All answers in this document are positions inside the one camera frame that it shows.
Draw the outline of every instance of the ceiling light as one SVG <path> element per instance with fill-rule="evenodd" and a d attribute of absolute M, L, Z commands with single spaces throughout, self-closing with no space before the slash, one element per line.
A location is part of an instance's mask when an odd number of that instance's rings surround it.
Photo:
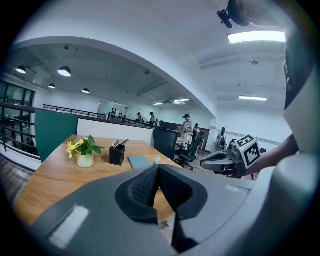
<path fill-rule="evenodd" d="M 70 77 L 70 76 L 71 76 L 70 67 L 68 67 L 68 66 L 63 66 L 63 67 L 59 68 L 58 73 L 59 73 L 61 76 Z"/>
<path fill-rule="evenodd" d="M 267 100 L 267 98 L 251 97 L 251 96 L 239 96 L 239 100 L 253 100 L 253 101 L 265 102 Z"/>
<path fill-rule="evenodd" d="M 228 35 L 230 44 L 250 41 L 286 42 L 285 32 L 280 31 L 252 31 Z"/>
<path fill-rule="evenodd" d="M 185 98 L 185 99 L 176 99 L 173 102 L 188 102 L 188 101 L 189 101 L 189 99 Z"/>
<path fill-rule="evenodd" d="M 82 92 L 85 93 L 85 94 L 89 94 L 90 93 L 90 91 L 87 88 L 82 89 Z"/>
<path fill-rule="evenodd" d="M 26 73 L 26 67 L 24 65 L 18 66 L 15 70 L 18 71 L 21 74 L 25 74 Z"/>

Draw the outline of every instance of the pen holder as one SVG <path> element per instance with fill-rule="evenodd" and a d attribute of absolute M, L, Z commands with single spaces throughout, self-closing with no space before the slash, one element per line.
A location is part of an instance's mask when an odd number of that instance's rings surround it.
<path fill-rule="evenodd" d="M 126 146 L 119 144 L 109 149 L 109 164 L 121 166 L 125 159 Z"/>

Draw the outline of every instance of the green partition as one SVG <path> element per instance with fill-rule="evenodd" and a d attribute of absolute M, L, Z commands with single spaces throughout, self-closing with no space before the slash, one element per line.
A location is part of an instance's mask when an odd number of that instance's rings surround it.
<path fill-rule="evenodd" d="M 35 111 L 36 147 L 42 162 L 67 138 L 77 134 L 78 118 L 73 114 Z"/>

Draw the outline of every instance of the potted plant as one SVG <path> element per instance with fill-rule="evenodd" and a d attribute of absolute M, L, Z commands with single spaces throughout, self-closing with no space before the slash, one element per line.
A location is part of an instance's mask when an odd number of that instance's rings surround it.
<path fill-rule="evenodd" d="M 66 151 L 69 153 L 70 159 L 74 152 L 77 157 L 77 165 L 87 168 L 94 165 L 93 151 L 101 155 L 101 149 L 105 149 L 105 147 L 96 145 L 96 139 L 90 134 L 88 138 L 82 138 L 73 143 L 71 141 L 68 142 L 68 149 Z"/>

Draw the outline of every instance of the white flower pot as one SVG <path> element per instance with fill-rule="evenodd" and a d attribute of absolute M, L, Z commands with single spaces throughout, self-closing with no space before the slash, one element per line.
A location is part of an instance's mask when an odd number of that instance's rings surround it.
<path fill-rule="evenodd" d="M 94 155 L 92 153 L 87 155 L 78 155 L 76 163 L 82 168 L 91 167 L 94 165 Z"/>

